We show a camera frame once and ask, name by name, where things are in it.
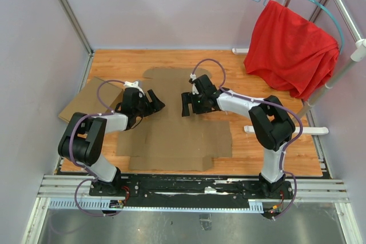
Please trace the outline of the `red cloth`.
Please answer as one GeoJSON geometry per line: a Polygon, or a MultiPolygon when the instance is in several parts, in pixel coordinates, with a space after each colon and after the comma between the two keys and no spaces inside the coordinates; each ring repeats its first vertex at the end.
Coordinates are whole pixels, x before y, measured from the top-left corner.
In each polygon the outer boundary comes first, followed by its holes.
{"type": "Polygon", "coordinates": [[[314,23],[276,1],[260,14],[244,59],[247,74],[304,101],[333,75],[337,41],[314,23]]]}

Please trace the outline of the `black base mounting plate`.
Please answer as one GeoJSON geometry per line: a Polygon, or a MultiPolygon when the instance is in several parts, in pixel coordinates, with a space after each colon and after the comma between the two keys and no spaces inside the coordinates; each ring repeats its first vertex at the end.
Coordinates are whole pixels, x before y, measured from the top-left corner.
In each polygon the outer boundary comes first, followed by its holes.
{"type": "Polygon", "coordinates": [[[291,200],[295,188],[284,181],[269,197],[260,191],[257,177],[228,175],[121,174],[123,190],[109,195],[101,187],[90,186],[92,197],[123,197],[131,206],[234,207],[247,206],[251,199],[291,200]]]}

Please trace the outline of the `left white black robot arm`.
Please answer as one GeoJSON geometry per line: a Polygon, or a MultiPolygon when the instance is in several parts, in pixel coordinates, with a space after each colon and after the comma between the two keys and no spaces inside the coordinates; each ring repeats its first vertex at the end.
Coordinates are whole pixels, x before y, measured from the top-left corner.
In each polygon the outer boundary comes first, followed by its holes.
{"type": "Polygon", "coordinates": [[[102,155],[105,134],[131,130],[137,118],[148,117],[164,107],[153,90],[144,93],[128,87],[110,113],[74,113],[59,142],[58,154],[92,175],[95,187],[115,196],[123,190],[121,171],[102,155]]]}

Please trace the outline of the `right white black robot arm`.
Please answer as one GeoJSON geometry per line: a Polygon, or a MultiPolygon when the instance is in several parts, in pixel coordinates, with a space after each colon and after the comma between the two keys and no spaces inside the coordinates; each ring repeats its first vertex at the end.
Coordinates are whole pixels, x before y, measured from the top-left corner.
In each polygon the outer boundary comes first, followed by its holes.
{"type": "Polygon", "coordinates": [[[295,124],[275,96],[252,98],[227,88],[216,88],[207,75],[192,74],[191,92],[181,94],[182,116],[214,111],[231,112],[249,118],[259,144],[264,148],[263,167],[258,176],[260,194],[273,198],[284,182],[285,145],[292,139],[295,124]]]}

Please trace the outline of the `folded brown cardboard box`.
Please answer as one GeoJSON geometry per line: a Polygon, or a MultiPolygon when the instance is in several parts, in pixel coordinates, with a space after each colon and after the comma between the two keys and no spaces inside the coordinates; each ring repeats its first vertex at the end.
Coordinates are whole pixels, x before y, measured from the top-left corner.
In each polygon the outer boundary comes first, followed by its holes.
{"type": "Polygon", "coordinates": [[[75,96],[74,99],[58,114],[58,118],[69,122],[74,113],[109,113],[115,109],[117,103],[122,101],[123,89],[112,84],[106,83],[100,88],[100,98],[104,106],[97,97],[98,87],[104,80],[98,77],[92,78],[84,88],[75,96]]]}

